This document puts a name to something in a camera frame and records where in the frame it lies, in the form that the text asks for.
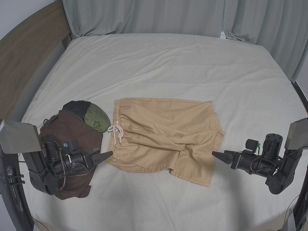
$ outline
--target gray curtain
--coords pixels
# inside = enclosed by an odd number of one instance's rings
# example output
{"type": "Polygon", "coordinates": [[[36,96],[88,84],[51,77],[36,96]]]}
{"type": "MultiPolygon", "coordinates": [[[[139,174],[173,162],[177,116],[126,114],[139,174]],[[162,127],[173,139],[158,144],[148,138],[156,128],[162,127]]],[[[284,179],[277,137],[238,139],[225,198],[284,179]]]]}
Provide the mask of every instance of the gray curtain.
{"type": "Polygon", "coordinates": [[[220,37],[225,0],[62,0],[73,38],[109,33],[220,37]]]}
{"type": "Polygon", "coordinates": [[[226,0],[227,39],[264,46],[295,81],[308,39],[308,0],[226,0]]]}

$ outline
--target white bed sheet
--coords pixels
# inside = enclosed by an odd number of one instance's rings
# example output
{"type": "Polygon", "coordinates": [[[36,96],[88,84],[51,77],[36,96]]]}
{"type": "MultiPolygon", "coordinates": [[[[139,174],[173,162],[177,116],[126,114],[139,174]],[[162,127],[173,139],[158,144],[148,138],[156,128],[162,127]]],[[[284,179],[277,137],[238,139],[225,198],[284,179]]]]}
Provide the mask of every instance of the white bed sheet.
{"type": "MultiPolygon", "coordinates": [[[[241,151],[307,116],[280,67],[262,46],[183,34],[114,34],[73,40],[29,106],[23,122],[42,126],[70,100],[99,105],[112,119],[114,100],[180,98],[214,102],[225,136],[220,147],[241,151]]],[[[105,133],[105,152],[110,133],[105,133]]],[[[219,230],[258,226],[299,194],[308,155],[293,183],[273,195],[265,178],[217,161],[210,187],[158,173],[100,164],[84,199],[59,200],[24,185],[34,218],[63,230],[219,230]]],[[[28,175],[25,165],[22,173],[28,175]]]]}

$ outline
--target wall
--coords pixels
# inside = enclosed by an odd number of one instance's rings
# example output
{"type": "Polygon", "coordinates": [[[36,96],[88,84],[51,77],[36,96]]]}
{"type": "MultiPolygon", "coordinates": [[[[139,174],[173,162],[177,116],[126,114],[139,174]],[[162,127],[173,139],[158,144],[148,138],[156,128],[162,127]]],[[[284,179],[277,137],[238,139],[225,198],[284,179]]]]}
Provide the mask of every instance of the wall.
{"type": "Polygon", "coordinates": [[[296,82],[308,100],[308,54],[296,82]]]}
{"type": "MultiPolygon", "coordinates": [[[[24,19],[52,3],[53,0],[0,0],[0,39],[24,19]]],[[[0,197],[0,231],[15,231],[2,197],[0,197]]]]}

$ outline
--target khaki shorts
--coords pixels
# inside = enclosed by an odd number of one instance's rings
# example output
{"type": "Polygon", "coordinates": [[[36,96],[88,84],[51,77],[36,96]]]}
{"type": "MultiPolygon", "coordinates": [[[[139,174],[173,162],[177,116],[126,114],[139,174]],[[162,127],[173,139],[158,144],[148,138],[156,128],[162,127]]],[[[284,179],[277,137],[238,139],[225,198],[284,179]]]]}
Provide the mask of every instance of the khaki shorts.
{"type": "Polygon", "coordinates": [[[115,101],[113,125],[124,130],[121,144],[111,136],[109,163],[130,172],[171,169],[186,181],[209,186],[223,138],[213,102],[124,98],[115,101]]]}

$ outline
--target drawstring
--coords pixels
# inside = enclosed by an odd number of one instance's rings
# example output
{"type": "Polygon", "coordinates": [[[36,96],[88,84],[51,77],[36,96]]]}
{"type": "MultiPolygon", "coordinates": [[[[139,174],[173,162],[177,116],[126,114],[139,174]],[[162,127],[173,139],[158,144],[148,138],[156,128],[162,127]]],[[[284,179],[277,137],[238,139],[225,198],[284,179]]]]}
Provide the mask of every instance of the drawstring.
{"type": "Polygon", "coordinates": [[[114,138],[114,146],[116,145],[116,132],[119,131],[119,135],[118,135],[118,138],[119,138],[119,142],[121,144],[121,140],[122,140],[122,137],[123,137],[123,129],[119,126],[119,121],[116,121],[116,125],[114,126],[110,126],[108,128],[108,132],[113,132],[113,138],[114,138]]]}

